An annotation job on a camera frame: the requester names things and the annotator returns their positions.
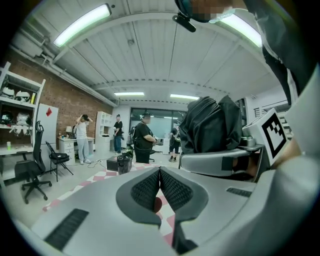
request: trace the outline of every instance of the black office chair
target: black office chair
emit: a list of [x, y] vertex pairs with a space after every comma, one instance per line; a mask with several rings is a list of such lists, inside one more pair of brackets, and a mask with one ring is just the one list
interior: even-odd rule
[[50, 158], [50, 174], [51, 171], [55, 172], [56, 176], [56, 182], [58, 182], [58, 165], [62, 165], [62, 167], [69, 171], [72, 175], [74, 175], [68, 167], [66, 167], [65, 162], [68, 162], [70, 160], [69, 156], [66, 153], [56, 153], [55, 150], [52, 148], [49, 142], [45, 142], [48, 146], [49, 150], [51, 151], [51, 154], [49, 156]]
[[31, 191], [37, 189], [43, 195], [44, 200], [48, 200], [46, 194], [41, 190], [39, 185], [49, 184], [52, 186], [51, 181], [39, 181], [38, 175], [42, 175], [46, 171], [46, 167], [41, 158], [41, 139], [42, 134], [44, 133], [44, 127], [40, 124], [40, 121], [36, 122], [35, 125], [36, 133], [35, 133], [35, 143], [33, 148], [33, 159], [27, 160], [26, 153], [22, 152], [23, 161], [18, 161], [14, 166], [15, 177], [18, 179], [24, 178], [26, 180], [31, 179], [32, 182], [26, 183], [22, 185], [22, 190], [24, 191], [26, 187], [29, 187], [28, 191], [24, 196], [24, 202], [26, 204], [29, 203], [27, 197], [30, 195]]

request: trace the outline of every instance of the man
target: man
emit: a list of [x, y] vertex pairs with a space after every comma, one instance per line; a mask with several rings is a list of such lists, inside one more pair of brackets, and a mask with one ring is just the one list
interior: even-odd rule
[[80, 164], [91, 164], [93, 161], [89, 160], [89, 143], [87, 139], [87, 126], [93, 120], [87, 114], [83, 114], [75, 121], [76, 126], [76, 142], [78, 144], [78, 154]]
[[[183, 15], [203, 23], [220, 14], [232, 13], [235, 9], [249, 11], [255, 17], [264, 48], [287, 68], [290, 98], [295, 100], [307, 85], [317, 61], [303, 40], [293, 1], [175, 0], [175, 3]], [[273, 167], [300, 154], [300, 148], [293, 138]]]
[[113, 145], [114, 152], [121, 153], [121, 138], [122, 138], [122, 121], [120, 121], [120, 115], [117, 114], [116, 122], [114, 124]]
[[169, 146], [169, 152], [170, 152], [170, 159], [169, 162], [177, 161], [177, 155], [179, 154], [179, 147], [180, 147], [180, 134], [179, 134], [179, 125], [174, 127], [170, 133], [170, 146]]
[[135, 161], [137, 163], [149, 164], [150, 151], [153, 143], [157, 142], [150, 128], [147, 126], [151, 121], [150, 116], [150, 113], [144, 113], [141, 117], [141, 122], [136, 125], [134, 130], [133, 141]]

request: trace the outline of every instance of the black box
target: black box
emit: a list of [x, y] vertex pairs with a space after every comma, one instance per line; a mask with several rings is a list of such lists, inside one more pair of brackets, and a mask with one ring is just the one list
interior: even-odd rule
[[118, 164], [117, 164], [117, 157], [118, 156], [112, 156], [106, 161], [106, 169], [109, 171], [118, 171]]

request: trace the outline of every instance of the floor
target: floor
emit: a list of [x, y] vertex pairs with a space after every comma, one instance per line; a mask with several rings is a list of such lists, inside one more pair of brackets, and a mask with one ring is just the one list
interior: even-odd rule
[[[115, 154], [113, 152], [110, 152], [108, 158], [114, 155]], [[155, 153], [151, 157], [155, 160], [154, 164], [157, 165], [171, 166], [175, 168], [178, 168], [179, 166], [178, 158], [177, 162], [169, 162], [169, 156], [161, 153]], [[56, 181], [56, 175], [54, 173], [45, 173], [39, 179], [41, 181], [51, 181], [52, 183], [52, 187], [49, 187], [48, 185], [41, 186], [41, 189], [48, 197], [47, 201], [44, 200], [40, 192], [33, 191], [28, 197], [29, 204], [25, 204], [23, 196], [26, 191], [21, 190], [21, 185], [26, 183], [25, 181], [7, 184], [7, 186], [2, 189], [2, 195], [5, 198], [7, 208], [12, 216], [20, 220], [27, 227], [31, 228], [40, 215], [44, 213], [44, 206], [62, 196], [96, 173], [105, 170], [106, 164], [106, 160], [104, 160], [103, 163], [95, 161], [92, 164], [85, 165], [80, 165], [79, 162], [76, 162], [76, 165], [68, 166], [74, 175], [60, 167], [58, 172], [58, 182]]]

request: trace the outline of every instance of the fluorescent light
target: fluorescent light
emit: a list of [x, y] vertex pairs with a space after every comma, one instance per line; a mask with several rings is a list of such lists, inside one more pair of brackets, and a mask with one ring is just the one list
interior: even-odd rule
[[178, 94], [171, 94], [171, 98], [182, 98], [182, 99], [190, 99], [190, 100], [197, 100], [199, 97], [194, 96], [186, 96], [186, 95], [178, 95]]
[[237, 15], [232, 14], [229, 17], [225, 17], [221, 20], [221, 22], [239, 31], [241, 34], [250, 39], [256, 46], [260, 48], [262, 47], [261, 35]]
[[57, 47], [63, 46], [70, 38], [85, 29], [89, 25], [110, 16], [111, 12], [106, 4], [103, 4], [82, 17], [78, 18], [74, 23], [68, 26], [55, 40], [54, 44]]
[[143, 92], [115, 92], [116, 96], [145, 96]]

